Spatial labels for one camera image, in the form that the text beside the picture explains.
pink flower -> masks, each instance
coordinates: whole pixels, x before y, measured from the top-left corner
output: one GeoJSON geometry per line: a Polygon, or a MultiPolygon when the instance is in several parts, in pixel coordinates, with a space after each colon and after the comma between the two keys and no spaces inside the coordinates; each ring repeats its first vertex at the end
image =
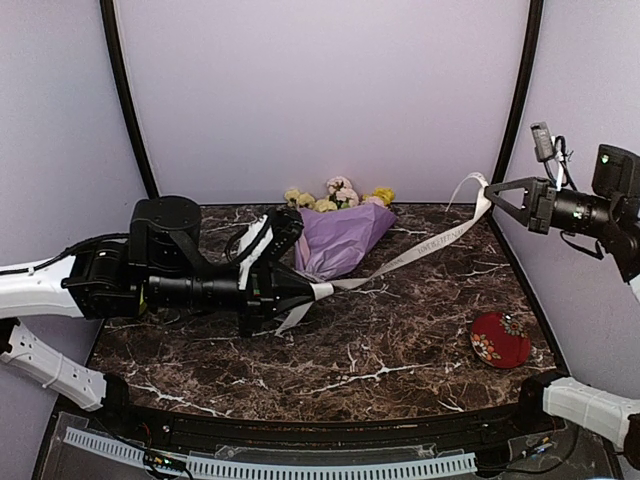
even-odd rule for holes
{"type": "Polygon", "coordinates": [[[348,202],[350,207],[358,205],[358,194],[352,188],[342,188],[336,192],[336,199],[348,202]]]}
{"type": "Polygon", "coordinates": [[[376,197],[375,195],[367,197],[364,203],[373,203],[375,205],[379,205],[380,207],[386,208],[384,206],[384,201],[380,197],[376,197]]]}
{"type": "Polygon", "coordinates": [[[329,193],[336,193],[337,190],[342,188],[353,188],[353,185],[351,185],[348,178],[333,177],[327,182],[327,188],[329,189],[329,193]]]}

brown marble surface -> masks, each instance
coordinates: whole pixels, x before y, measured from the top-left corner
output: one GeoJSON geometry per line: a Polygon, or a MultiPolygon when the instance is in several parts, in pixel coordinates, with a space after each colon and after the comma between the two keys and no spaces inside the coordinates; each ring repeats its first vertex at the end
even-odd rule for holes
{"type": "MultiPolygon", "coordinates": [[[[227,238],[263,207],[206,207],[201,249],[220,261],[227,238]]],[[[398,205],[396,225],[350,276],[372,273],[471,207],[398,205]]],[[[382,420],[513,403],[526,377],[553,368],[524,293],[484,220],[453,245],[313,306],[283,338],[274,321],[237,337],[233,314],[160,311],[111,320],[91,367],[117,373],[134,403],[252,420],[382,420]],[[532,340],[525,365],[498,370],[473,353],[477,315],[505,311],[532,340]]]]}

purple wrapping paper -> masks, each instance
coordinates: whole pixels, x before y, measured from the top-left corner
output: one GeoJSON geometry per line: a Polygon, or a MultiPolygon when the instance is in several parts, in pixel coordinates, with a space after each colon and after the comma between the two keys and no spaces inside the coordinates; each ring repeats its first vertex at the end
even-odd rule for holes
{"type": "Polygon", "coordinates": [[[351,272],[396,221],[375,204],[318,213],[300,210],[304,231],[296,243],[296,269],[322,280],[351,272]]]}

lavender wall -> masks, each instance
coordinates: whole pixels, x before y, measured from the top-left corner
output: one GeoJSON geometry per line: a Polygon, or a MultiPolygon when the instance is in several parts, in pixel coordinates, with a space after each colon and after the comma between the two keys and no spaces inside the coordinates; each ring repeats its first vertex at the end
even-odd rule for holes
{"type": "MultiPolygon", "coordinates": [[[[127,228],[144,196],[94,0],[10,0],[0,15],[0,266],[127,228]]],[[[96,322],[26,319],[83,362],[96,322]]],[[[2,478],[31,478],[56,395],[0,368],[2,478]]]]}
{"type": "Polygon", "coordinates": [[[448,201],[493,171],[528,3],[117,2],[161,192],[279,202],[344,174],[448,201]]]}
{"type": "MultiPolygon", "coordinates": [[[[591,193],[600,143],[640,152],[640,3],[548,2],[524,120],[508,179],[544,176],[529,125],[547,121],[575,150],[571,171],[591,193]]],[[[573,375],[640,398],[640,305],[613,262],[539,236],[505,215],[500,224],[549,317],[573,375]]]]}

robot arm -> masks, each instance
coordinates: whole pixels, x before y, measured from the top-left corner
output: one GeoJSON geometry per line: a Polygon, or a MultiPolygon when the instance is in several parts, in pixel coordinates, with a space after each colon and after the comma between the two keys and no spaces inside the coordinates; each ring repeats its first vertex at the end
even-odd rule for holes
{"type": "Polygon", "coordinates": [[[63,315],[135,318],[146,309],[235,311],[240,335],[315,300],[308,279],[279,262],[302,232],[291,209],[269,209],[227,244],[228,261],[212,264],[198,250],[200,208],[181,197],[138,202],[129,234],[103,235],[50,260],[0,270],[0,360],[87,411],[121,409],[126,383],[64,357],[18,318],[63,315]],[[238,254],[231,258],[233,244],[238,254]]]}
{"type": "MultiPolygon", "coordinates": [[[[552,137],[545,123],[534,124],[531,130],[538,161],[544,163],[548,178],[490,185],[485,197],[532,232],[548,234],[557,228],[568,245],[597,259],[603,258],[602,247],[614,257],[622,280],[640,301],[640,157],[600,145],[592,182],[595,195],[589,195],[577,191],[571,179],[564,138],[552,137]],[[557,178],[548,166],[552,160],[558,163],[557,178]],[[500,196],[509,190],[524,190],[520,206],[500,196]],[[595,238],[595,250],[566,238],[576,234],[595,238]]],[[[634,468],[640,469],[640,400],[612,395],[549,372],[523,383],[519,406],[517,421],[523,427],[534,421],[536,413],[565,418],[610,440],[624,450],[634,468]]]]}

